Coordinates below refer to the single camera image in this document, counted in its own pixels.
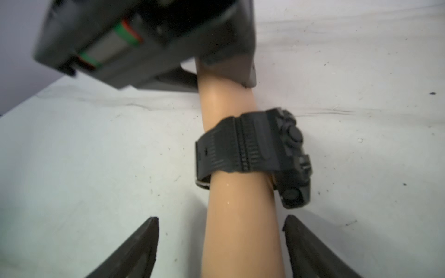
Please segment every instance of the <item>black robotic mount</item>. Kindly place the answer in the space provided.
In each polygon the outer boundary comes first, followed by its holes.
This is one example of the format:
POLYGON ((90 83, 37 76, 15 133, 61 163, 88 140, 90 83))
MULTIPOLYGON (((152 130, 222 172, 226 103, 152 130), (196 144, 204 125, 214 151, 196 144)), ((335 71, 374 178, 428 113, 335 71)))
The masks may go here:
POLYGON ((197 92, 181 62, 255 87, 252 0, 54 0, 34 58, 117 89, 197 92))

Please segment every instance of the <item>red stripe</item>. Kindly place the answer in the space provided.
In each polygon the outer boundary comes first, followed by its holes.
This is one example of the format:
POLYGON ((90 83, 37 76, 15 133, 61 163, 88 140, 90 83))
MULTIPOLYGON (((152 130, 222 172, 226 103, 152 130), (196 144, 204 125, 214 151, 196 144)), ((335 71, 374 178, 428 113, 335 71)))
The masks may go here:
POLYGON ((85 61, 80 55, 78 55, 77 58, 78 58, 79 60, 81 60, 82 62, 84 62, 85 64, 90 65, 92 68, 96 68, 95 65, 91 64, 91 63, 88 62, 88 61, 85 61))
POLYGON ((127 30, 128 33, 130 33, 133 37, 135 37, 139 42, 142 42, 142 38, 138 33, 136 33, 130 25, 128 25, 127 20, 122 20, 122 26, 124 26, 125 30, 127 30))

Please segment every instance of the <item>white table surface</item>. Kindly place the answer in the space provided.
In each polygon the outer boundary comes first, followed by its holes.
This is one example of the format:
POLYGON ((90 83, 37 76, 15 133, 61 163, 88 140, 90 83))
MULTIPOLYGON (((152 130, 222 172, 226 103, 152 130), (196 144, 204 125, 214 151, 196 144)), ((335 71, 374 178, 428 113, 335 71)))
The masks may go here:
MULTIPOLYGON (((364 277, 445 275, 441 3, 256 2, 256 99, 297 115, 314 168, 311 203, 279 225, 297 215, 364 277)), ((197 94, 84 75, 1 117, 0 277, 84 277, 150 216, 152 277, 198 277, 202 132, 197 94)))

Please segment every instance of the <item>skin-colored plastic arm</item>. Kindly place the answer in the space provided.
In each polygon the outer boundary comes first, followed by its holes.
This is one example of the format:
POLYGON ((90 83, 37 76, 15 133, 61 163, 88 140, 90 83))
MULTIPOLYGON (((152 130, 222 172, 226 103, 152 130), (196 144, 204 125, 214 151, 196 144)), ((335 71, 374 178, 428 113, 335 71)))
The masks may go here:
MULTIPOLYGON (((199 63, 197 68, 205 131, 223 118, 257 109, 251 89, 199 63)), ((284 277, 274 194, 266 173, 212 174, 202 277, 284 277)))

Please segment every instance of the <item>dust speck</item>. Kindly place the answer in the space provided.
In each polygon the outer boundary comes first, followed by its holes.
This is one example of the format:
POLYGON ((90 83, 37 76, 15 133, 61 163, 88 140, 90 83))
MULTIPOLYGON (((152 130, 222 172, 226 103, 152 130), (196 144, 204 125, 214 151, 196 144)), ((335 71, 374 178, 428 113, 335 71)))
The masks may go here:
POLYGON ((348 227, 349 225, 352 225, 352 224, 357 223, 357 222, 358 222, 357 220, 354 220, 352 222, 346 223, 344 226, 348 227))

